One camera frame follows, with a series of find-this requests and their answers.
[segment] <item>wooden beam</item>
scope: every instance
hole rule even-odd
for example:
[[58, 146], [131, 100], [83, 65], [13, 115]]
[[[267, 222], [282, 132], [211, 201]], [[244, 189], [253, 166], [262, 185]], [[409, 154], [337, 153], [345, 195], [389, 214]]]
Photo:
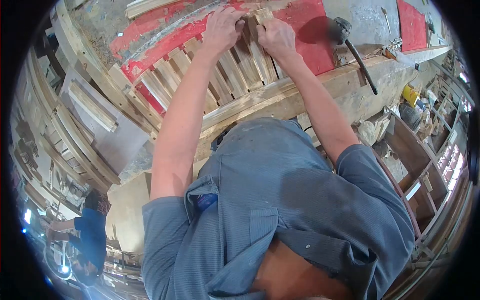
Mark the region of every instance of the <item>wooden beam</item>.
[[153, 126], [128, 101], [128, 98], [115, 83], [107, 68], [92, 48], [80, 26], [74, 18], [70, 17], [65, 0], [57, 2], [55, 12], [51, 14], [51, 19], [52, 23], [58, 20], [73, 52], [109, 101], [142, 130], [147, 133], [152, 132], [154, 130]]
[[[404, 54], [420, 63], [437, 57], [450, 48], [450, 46], [439, 46], [407, 51]], [[383, 56], [364, 60], [364, 63], [369, 68], [372, 78], [381, 78], [407, 68], [406, 65]], [[355, 62], [319, 74], [317, 79], [323, 83], [335, 99], [357, 91], [366, 85], [359, 77], [359, 73], [360, 67]], [[219, 108], [204, 116], [194, 162], [210, 156], [210, 143], [232, 123], [259, 117], [271, 117], [272, 115], [278, 119], [290, 119], [304, 112], [305, 107], [298, 89], [289, 77], [267, 84], [239, 99], [235, 99], [228, 103], [225, 108]]]
[[114, 132], [118, 125], [97, 103], [93, 102], [90, 97], [75, 82], [70, 82], [68, 86], [69, 96], [75, 101], [85, 112], [98, 122], [108, 132]]
[[179, 0], [136, 0], [127, 4], [125, 10], [125, 16], [129, 19], [133, 19], [145, 12], [151, 11], [157, 7], [161, 7], [170, 3], [177, 2]]

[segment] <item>left hand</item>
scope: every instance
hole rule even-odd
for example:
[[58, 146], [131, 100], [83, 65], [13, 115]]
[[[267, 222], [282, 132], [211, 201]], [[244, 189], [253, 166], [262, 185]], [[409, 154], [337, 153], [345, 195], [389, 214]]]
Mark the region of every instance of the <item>left hand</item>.
[[233, 7], [217, 8], [213, 14], [208, 16], [203, 47], [219, 59], [240, 39], [245, 21], [239, 19], [245, 13], [237, 11]]

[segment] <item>right hand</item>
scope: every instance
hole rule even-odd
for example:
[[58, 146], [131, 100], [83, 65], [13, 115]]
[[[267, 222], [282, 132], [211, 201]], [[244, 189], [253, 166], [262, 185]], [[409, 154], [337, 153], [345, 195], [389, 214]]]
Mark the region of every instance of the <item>right hand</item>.
[[268, 19], [257, 25], [258, 42], [278, 63], [297, 55], [295, 31], [292, 26], [279, 19]]

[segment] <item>blue-gray shirt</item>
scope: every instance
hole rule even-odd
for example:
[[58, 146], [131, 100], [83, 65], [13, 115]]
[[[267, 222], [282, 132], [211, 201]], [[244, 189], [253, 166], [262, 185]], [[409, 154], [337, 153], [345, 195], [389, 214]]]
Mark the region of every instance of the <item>blue-gray shirt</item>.
[[[356, 299], [379, 299], [413, 249], [411, 221], [370, 148], [350, 146], [336, 169], [294, 121], [235, 126], [184, 197], [143, 206], [149, 298], [263, 299], [249, 291], [275, 236]], [[207, 193], [218, 201], [200, 213]]]

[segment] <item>person in blue shirt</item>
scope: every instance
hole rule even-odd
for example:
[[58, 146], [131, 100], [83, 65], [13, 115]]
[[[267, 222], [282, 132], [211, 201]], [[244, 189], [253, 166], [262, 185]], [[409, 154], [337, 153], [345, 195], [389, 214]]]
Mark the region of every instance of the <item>person in blue shirt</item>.
[[[110, 209], [106, 196], [96, 190], [85, 198], [82, 217], [63, 222], [52, 222], [47, 230], [47, 246], [52, 241], [67, 241], [79, 252], [72, 261], [72, 271], [77, 279], [91, 286], [103, 272], [107, 255], [105, 219]], [[64, 232], [68, 229], [80, 231], [80, 237]]]
[[260, 118], [230, 129], [192, 180], [208, 84], [244, 14], [221, 4], [208, 16], [158, 133], [143, 206], [148, 297], [379, 300], [409, 259], [412, 223], [287, 23], [264, 21], [258, 42], [298, 89], [336, 174], [298, 122]]

